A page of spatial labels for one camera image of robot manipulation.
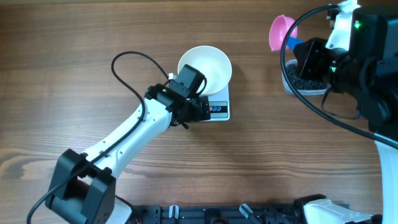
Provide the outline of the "white bowl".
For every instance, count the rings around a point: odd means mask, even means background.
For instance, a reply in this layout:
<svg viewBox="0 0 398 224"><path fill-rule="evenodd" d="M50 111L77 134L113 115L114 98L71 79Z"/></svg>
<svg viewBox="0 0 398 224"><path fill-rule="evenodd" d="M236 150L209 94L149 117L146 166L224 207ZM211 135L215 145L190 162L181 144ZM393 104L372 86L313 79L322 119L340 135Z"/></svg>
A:
<svg viewBox="0 0 398 224"><path fill-rule="evenodd" d="M207 79L202 95L213 95L226 86L232 76L232 64L227 55L216 47L202 45L183 54L178 63L178 73L187 64L200 71Z"/></svg>

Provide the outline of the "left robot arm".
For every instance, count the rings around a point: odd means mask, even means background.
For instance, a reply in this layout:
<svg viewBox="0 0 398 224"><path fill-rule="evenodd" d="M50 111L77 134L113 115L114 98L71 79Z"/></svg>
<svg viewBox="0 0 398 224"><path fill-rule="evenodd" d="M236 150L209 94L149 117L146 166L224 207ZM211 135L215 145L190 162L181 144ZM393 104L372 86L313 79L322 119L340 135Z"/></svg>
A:
<svg viewBox="0 0 398 224"><path fill-rule="evenodd" d="M116 181L130 161L171 126L210 119L207 96L163 84L150 86L140 105L102 141L57 160L45 206L68 223L127 223L132 207L116 196Z"/></svg>

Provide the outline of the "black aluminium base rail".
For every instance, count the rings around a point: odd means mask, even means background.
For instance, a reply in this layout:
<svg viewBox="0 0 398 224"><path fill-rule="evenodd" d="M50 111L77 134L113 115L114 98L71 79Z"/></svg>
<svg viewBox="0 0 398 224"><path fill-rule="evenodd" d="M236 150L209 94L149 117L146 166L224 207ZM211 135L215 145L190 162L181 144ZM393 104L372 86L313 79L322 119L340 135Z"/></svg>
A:
<svg viewBox="0 0 398 224"><path fill-rule="evenodd" d="M291 203L265 204L249 207L259 223L303 223L303 216ZM159 205L133 206L128 223L141 224L206 224L252 223L237 205L215 207L161 207Z"/></svg>

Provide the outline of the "white digital kitchen scale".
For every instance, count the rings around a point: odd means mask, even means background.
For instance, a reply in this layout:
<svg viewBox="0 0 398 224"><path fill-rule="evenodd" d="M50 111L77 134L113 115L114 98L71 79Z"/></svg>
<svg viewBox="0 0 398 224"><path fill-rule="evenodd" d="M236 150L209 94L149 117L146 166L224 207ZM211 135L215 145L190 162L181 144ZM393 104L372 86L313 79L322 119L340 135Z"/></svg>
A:
<svg viewBox="0 0 398 224"><path fill-rule="evenodd" d="M229 86L212 95L207 95L210 119L201 122L228 121L230 119Z"/></svg>

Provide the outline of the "clear plastic food container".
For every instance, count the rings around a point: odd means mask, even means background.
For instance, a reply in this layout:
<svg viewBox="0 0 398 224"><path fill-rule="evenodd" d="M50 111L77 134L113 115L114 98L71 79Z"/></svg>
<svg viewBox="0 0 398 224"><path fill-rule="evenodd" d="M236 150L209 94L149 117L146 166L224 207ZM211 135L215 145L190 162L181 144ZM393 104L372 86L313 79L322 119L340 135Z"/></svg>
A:
<svg viewBox="0 0 398 224"><path fill-rule="evenodd" d="M323 81L305 80L296 74L297 60L289 60L286 63L287 76L290 78L291 84L303 96L324 95L326 90L330 87L329 84Z"/></svg>

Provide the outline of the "pink scoop with blue handle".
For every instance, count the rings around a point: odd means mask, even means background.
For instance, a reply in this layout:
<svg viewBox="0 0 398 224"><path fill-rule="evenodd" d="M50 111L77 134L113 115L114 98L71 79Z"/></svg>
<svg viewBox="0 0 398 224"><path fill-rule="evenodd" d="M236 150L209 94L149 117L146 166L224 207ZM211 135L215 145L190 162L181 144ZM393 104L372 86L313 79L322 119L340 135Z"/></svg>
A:
<svg viewBox="0 0 398 224"><path fill-rule="evenodd" d="M284 37L294 22L293 18L285 15L279 15L274 19L269 31L269 46L272 51L281 50ZM295 28L287 40L286 49L293 50L296 45L303 43L297 38L297 35L298 29Z"/></svg>

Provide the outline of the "black beans in container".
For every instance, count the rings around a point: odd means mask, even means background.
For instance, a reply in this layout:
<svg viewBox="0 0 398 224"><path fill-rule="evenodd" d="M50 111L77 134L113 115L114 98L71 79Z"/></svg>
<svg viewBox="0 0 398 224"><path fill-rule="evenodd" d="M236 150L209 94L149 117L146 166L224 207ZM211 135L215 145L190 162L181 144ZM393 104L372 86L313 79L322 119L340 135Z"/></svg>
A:
<svg viewBox="0 0 398 224"><path fill-rule="evenodd" d="M290 64L286 66L287 76L290 79L290 83L298 90L322 90L327 88L327 84L317 80L306 80L300 78L296 74L296 64Z"/></svg>

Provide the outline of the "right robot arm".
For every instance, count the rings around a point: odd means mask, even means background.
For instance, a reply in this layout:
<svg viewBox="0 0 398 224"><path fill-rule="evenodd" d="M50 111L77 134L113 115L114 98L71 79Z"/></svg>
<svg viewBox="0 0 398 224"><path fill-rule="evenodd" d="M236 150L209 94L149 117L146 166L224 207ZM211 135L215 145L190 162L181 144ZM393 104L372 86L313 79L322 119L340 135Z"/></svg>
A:
<svg viewBox="0 0 398 224"><path fill-rule="evenodd" d="M381 163L383 213L358 214L325 199L300 203L305 223L397 222L397 7L359 6L343 1L315 8L310 17L326 11L332 33L328 39L313 38L293 44L284 35L283 48L294 51L298 74L324 80L330 90L346 93L357 102L358 115L368 121L362 131L335 118L324 109L316 114L352 133L374 141Z"/></svg>

